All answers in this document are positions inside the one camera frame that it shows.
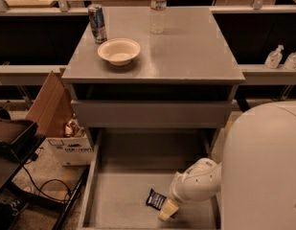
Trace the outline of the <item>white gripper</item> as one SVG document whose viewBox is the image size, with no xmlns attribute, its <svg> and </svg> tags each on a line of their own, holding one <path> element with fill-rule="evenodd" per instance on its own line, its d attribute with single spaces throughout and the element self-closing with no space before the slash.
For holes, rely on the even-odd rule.
<svg viewBox="0 0 296 230">
<path fill-rule="evenodd" d="M 158 215 L 162 221 L 168 220 L 178 211 L 178 204 L 198 200 L 198 189 L 194 179 L 184 178 L 183 173 L 176 172 L 170 184 L 169 196 L 170 199 L 165 200 Z"/>
</svg>

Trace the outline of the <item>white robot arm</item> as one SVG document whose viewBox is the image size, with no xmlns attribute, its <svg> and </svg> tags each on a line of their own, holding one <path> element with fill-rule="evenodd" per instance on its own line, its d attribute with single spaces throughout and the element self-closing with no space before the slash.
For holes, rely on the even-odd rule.
<svg viewBox="0 0 296 230">
<path fill-rule="evenodd" d="M 241 114 L 227 133 L 221 163 L 201 158 L 174 176 L 159 219 L 216 194 L 221 230 L 296 230 L 296 101 Z"/>
</svg>

